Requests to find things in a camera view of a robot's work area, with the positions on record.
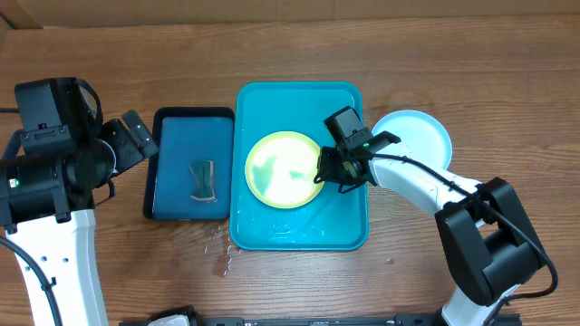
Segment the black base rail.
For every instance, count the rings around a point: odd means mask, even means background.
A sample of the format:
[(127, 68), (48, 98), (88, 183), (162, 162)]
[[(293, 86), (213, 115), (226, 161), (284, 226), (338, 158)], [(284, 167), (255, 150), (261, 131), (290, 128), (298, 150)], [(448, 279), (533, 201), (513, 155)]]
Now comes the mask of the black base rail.
[(241, 317), (204, 318), (192, 305), (182, 306), (151, 315), (148, 319), (120, 321), (119, 326), (436, 326), (446, 322), (436, 313), (398, 313), (382, 318), (346, 319), (260, 319), (248, 320)]

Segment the light blue plate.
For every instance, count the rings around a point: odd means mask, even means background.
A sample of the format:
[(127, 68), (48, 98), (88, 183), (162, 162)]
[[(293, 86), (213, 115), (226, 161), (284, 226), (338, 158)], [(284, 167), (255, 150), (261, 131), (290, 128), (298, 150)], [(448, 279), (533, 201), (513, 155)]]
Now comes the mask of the light blue plate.
[(431, 115), (418, 110), (397, 110), (381, 118), (372, 134), (388, 131), (399, 137), (422, 163), (447, 169), (452, 160), (452, 142), (443, 125)]

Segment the black water tray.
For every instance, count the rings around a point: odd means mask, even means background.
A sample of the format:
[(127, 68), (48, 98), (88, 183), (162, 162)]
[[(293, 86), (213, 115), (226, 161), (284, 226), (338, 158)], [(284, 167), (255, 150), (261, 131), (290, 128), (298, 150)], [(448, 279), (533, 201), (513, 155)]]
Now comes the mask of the black water tray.
[[(143, 214), (157, 221), (214, 221), (228, 217), (235, 114), (228, 107), (164, 107), (154, 116), (159, 152), (149, 159)], [(194, 201), (193, 161), (214, 161), (217, 200)]]

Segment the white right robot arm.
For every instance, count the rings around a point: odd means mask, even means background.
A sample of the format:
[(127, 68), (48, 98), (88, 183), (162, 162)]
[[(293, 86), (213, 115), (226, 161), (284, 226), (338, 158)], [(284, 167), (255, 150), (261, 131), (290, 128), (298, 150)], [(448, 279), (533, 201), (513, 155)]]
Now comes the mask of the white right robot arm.
[(436, 313), (398, 315), (396, 324), (520, 324), (501, 309), (521, 299), (517, 288), (538, 270), (555, 267), (515, 189), (500, 177), (450, 172), (450, 136), (427, 113), (398, 110), (369, 129), (345, 107), (324, 125), (334, 144), (321, 150), (316, 183), (335, 183), (342, 194), (366, 184), (389, 189), (435, 218), (456, 288)]

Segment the yellow plate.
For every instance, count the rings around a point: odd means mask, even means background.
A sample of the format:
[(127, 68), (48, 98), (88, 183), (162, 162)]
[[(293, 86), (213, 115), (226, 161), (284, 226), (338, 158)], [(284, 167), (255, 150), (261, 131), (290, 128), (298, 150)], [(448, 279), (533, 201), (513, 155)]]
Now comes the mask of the yellow plate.
[(278, 131), (261, 138), (246, 157), (244, 172), (250, 191), (274, 208), (308, 204), (324, 186), (314, 181), (320, 152), (315, 141), (295, 131)]

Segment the blue serving tray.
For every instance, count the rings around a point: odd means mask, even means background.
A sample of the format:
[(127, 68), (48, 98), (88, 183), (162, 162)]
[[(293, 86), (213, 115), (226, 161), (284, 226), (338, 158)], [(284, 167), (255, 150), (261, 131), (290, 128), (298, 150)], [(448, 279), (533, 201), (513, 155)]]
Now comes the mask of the blue serving tray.
[(324, 119), (350, 106), (363, 111), (359, 90), (345, 81), (263, 81), (237, 95), (229, 232), (236, 245), (262, 251), (352, 251), (369, 234), (366, 187), (340, 194), (325, 183), (310, 202), (274, 208), (254, 195), (245, 176), (250, 149), (277, 131), (295, 131), (333, 146)]

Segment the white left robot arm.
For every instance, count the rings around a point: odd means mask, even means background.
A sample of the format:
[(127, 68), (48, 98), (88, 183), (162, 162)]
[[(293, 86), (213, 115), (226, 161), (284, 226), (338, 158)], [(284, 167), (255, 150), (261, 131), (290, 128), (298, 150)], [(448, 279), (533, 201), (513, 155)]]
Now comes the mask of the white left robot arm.
[(95, 189), (158, 151), (136, 111), (104, 121), (74, 77), (14, 88), (23, 127), (1, 159), (1, 243), (16, 256), (37, 325), (106, 325), (95, 253)]

